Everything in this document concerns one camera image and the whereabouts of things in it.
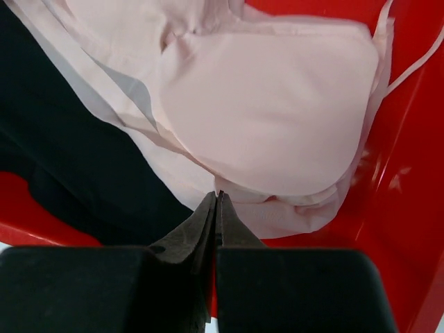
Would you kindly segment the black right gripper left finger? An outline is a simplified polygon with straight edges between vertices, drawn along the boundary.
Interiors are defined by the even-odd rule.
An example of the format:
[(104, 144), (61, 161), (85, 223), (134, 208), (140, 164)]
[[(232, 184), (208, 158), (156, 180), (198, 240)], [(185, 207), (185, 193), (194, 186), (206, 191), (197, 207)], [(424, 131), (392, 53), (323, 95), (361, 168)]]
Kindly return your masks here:
[(16, 246), (1, 254), (2, 332), (203, 332), (216, 197), (150, 246)]

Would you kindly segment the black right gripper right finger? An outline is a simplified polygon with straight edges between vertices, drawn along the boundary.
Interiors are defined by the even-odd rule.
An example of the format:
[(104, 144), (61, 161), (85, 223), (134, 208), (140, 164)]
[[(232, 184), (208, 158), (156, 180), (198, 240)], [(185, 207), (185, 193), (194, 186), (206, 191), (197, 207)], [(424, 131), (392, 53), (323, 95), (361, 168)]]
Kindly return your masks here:
[(220, 332), (396, 332), (373, 262), (344, 248), (270, 248), (235, 212), (216, 204)]

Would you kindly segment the pale pink bra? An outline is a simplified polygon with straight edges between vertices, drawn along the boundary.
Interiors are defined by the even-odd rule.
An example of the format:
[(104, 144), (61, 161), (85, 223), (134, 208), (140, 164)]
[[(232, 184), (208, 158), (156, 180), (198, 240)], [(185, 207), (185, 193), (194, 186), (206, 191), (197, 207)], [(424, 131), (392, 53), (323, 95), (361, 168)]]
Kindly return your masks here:
[(391, 78), (395, 20), (271, 16), (243, 1), (9, 1), (88, 111), (189, 209), (229, 194), (262, 239), (337, 215)]

